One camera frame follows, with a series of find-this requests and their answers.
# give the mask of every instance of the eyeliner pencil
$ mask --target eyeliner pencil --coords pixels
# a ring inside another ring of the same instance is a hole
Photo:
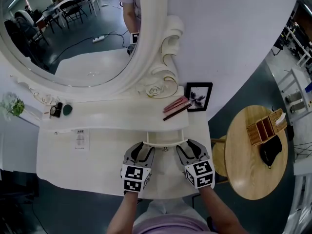
[[[185,109],[188,109],[188,108],[191,107],[191,106],[192,106],[192,104],[188,104],[187,106],[181,108],[180,110],[178,110],[178,111],[172,113],[171,115],[165,117],[163,120],[166,121],[166,120],[170,119],[171,117],[173,117],[173,116],[175,116],[175,115],[181,113],[181,112],[184,111]]]

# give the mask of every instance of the mirror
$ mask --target mirror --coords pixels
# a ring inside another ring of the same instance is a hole
[[[10,51],[31,72],[67,86],[120,75],[138,42],[130,33],[140,31],[140,0],[2,0],[2,12]]]

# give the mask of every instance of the black bag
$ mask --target black bag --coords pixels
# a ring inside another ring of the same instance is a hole
[[[260,156],[263,162],[271,169],[275,157],[282,151],[282,143],[276,135],[260,147]]]

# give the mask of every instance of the person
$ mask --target person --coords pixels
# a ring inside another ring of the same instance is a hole
[[[32,11],[29,9],[29,6],[28,6],[28,5],[25,6],[25,11],[26,11],[29,15],[31,15],[31,13],[32,13]]]
[[[130,33],[137,33],[141,28],[140,0],[119,0],[123,6],[123,19]]]
[[[199,189],[219,234],[247,234],[210,186]],[[138,193],[127,192],[107,234],[213,234],[207,222],[182,199],[154,200],[136,221]]]

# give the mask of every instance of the shelf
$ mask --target shelf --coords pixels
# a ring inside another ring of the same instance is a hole
[[[72,104],[69,116],[49,117],[44,110],[40,128],[53,132],[68,132],[83,128],[108,128],[148,132],[180,130],[189,125],[187,110],[163,121],[163,109],[178,97],[164,99],[123,99]]]

